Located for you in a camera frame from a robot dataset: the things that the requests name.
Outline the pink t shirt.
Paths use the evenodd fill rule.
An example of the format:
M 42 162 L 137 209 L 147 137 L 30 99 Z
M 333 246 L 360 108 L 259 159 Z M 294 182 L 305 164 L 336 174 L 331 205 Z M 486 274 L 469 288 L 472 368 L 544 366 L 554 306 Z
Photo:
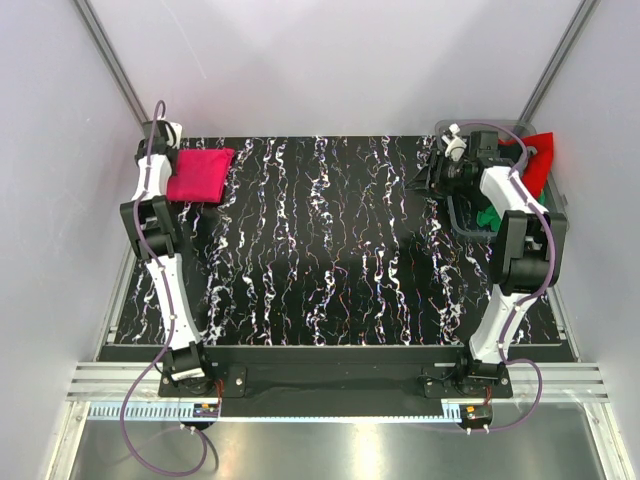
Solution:
M 232 148 L 181 150 L 168 181 L 168 200 L 219 204 L 234 155 Z

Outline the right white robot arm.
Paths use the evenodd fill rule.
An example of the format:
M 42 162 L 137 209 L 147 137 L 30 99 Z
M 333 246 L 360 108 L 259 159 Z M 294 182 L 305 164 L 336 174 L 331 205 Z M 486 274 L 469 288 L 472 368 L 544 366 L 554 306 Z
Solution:
M 504 134 L 509 141 L 501 140 Z M 561 270 L 567 218 L 540 201 L 551 156 L 533 138 L 483 122 L 451 124 L 441 142 L 414 186 L 434 199 L 462 196 L 491 207 L 500 225 L 489 260 L 492 293 L 479 327 L 452 368 L 426 369 L 419 379 L 430 397 L 508 397 L 509 347 Z

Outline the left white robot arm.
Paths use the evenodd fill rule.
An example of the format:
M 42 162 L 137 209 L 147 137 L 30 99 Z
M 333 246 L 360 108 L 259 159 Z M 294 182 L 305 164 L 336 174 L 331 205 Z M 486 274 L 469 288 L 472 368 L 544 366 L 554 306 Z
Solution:
M 203 396 L 215 386 L 183 278 L 183 246 L 177 216 L 168 199 L 168 183 L 177 164 L 182 126 L 161 117 L 144 124 L 134 157 L 138 180 L 120 215 L 131 248 L 151 276 L 160 306 L 165 346 L 161 387 L 184 396 Z

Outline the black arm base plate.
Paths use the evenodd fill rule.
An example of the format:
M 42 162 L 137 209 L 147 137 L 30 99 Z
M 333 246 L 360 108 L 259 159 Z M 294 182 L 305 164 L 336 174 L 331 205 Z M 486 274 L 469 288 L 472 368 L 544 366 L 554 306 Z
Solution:
M 513 396 L 505 368 L 492 377 L 464 377 L 452 366 L 408 364 L 241 364 L 212 365 L 203 378 L 162 376 L 162 396 L 201 396 L 217 392 L 229 398 L 262 393 L 390 391 L 427 398 L 508 399 Z

